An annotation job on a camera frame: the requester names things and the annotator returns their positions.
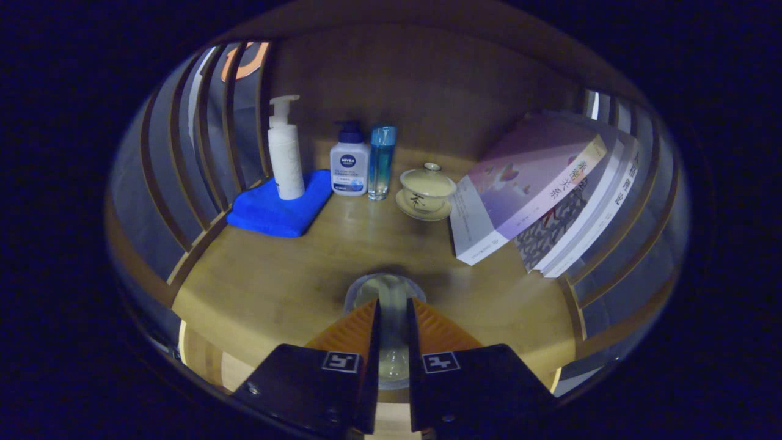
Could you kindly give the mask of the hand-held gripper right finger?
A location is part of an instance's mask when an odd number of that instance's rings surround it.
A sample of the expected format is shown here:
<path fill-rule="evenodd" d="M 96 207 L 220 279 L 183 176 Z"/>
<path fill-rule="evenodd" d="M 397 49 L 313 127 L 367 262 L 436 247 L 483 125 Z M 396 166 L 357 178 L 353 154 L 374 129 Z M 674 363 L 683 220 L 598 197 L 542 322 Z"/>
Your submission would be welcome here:
<path fill-rule="evenodd" d="M 484 345 L 416 298 L 407 302 L 412 429 L 518 433 L 558 399 L 505 345 Z"/>

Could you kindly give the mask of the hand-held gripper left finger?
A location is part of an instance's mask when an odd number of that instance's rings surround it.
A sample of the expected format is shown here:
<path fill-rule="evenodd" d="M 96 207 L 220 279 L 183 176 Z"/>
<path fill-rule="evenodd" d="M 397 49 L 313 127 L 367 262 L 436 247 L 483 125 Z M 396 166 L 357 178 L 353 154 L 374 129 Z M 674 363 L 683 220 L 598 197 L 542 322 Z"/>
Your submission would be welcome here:
<path fill-rule="evenodd" d="M 298 436 L 374 432 L 382 307 L 354 309 L 304 346 L 282 343 L 232 393 L 251 414 Z"/>

